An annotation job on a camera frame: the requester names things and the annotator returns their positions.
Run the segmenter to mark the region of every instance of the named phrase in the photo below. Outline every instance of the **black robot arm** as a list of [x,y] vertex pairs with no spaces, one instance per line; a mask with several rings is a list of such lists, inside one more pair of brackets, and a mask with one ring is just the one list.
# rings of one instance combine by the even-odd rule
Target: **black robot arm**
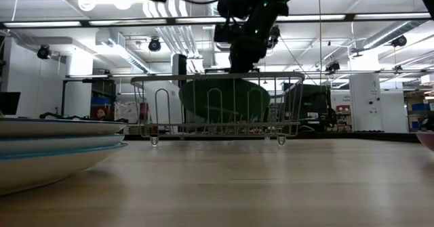
[[[216,26],[214,41],[231,44],[230,73],[246,73],[267,54],[270,32],[278,16],[289,14],[289,0],[219,0],[218,11],[227,19]],[[246,20],[229,24],[231,18]]]

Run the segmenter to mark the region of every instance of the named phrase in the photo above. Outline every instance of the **dish rack leg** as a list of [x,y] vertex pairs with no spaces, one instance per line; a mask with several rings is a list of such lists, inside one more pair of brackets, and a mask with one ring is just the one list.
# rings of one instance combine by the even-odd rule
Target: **dish rack leg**
[[151,145],[153,147],[157,147],[158,146],[158,137],[151,137]]
[[277,136],[277,143],[279,143],[279,146],[285,146],[286,137],[285,136]]

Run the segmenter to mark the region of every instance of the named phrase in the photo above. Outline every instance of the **plate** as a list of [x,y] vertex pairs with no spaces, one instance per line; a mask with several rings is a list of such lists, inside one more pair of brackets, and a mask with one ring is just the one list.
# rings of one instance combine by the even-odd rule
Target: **plate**
[[125,147],[126,143],[77,150],[0,156],[0,195],[63,180],[90,168]]
[[434,151],[434,132],[419,131],[416,132],[419,142],[426,146],[429,150]]
[[0,139],[0,155],[95,148],[122,142],[124,137],[124,135],[104,135],[68,138]]
[[0,137],[62,137],[109,135],[127,124],[106,121],[74,121],[55,119],[0,119]]

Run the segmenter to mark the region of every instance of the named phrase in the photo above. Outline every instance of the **green bowl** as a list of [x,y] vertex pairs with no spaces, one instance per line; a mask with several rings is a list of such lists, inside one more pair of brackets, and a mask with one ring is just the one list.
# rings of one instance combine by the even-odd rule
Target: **green bowl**
[[179,97],[188,111],[215,123],[248,118],[261,121],[270,104],[264,88],[242,79],[235,80],[235,91],[232,79],[189,81],[181,87]]

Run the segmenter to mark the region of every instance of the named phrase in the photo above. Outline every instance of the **wooden table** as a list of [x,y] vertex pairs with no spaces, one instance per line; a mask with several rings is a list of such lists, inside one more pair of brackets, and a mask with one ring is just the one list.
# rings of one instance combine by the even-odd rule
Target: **wooden table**
[[0,226],[434,226],[434,153],[367,140],[130,142],[0,198]]

